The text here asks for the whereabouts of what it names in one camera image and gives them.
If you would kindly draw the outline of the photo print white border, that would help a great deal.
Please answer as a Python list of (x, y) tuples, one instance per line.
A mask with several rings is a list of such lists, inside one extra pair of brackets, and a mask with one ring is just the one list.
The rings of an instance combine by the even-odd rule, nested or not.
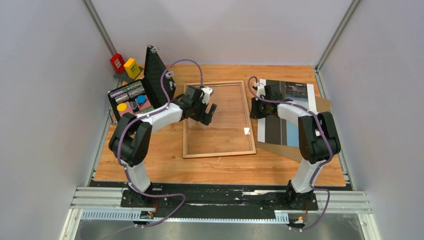
[[(290, 99), (296, 104), (309, 110), (316, 111), (315, 88), (310, 83), (260, 79), (260, 83), (276, 85), (284, 99)], [(299, 130), (296, 124), (280, 119), (276, 116), (267, 116), (257, 121), (257, 141), (288, 147), (299, 146)]]

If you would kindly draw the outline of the wooden picture frame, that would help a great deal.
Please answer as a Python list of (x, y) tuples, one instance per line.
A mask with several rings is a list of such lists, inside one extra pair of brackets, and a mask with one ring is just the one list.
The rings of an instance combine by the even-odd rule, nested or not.
[(191, 118), (182, 124), (184, 159), (256, 154), (245, 83), (242, 80), (207, 82), (213, 89), (210, 104), (216, 104), (211, 123)]

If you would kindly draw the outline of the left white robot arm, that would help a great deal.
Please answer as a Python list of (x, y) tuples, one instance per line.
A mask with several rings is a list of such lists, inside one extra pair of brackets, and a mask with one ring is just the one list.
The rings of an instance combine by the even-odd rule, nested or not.
[(211, 87), (189, 86), (186, 91), (164, 106), (142, 114), (125, 113), (109, 141), (108, 148), (124, 168), (128, 186), (140, 206), (149, 206), (153, 193), (144, 160), (154, 132), (174, 123), (192, 119), (208, 126), (217, 108), (209, 104), (214, 90)]

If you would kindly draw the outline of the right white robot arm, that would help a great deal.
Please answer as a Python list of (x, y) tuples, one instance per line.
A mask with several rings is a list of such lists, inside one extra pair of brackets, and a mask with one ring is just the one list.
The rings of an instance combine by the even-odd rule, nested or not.
[(305, 203), (305, 195), (316, 190), (315, 181), (322, 168), (341, 150), (333, 115), (328, 111), (313, 111), (289, 98), (283, 99), (279, 90), (271, 85), (255, 82), (248, 88), (253, 95), (252, 119), (274, 116), (297, 126), (302, 160), (288, 183), (285, 201), (290, 208), (298, 209)]

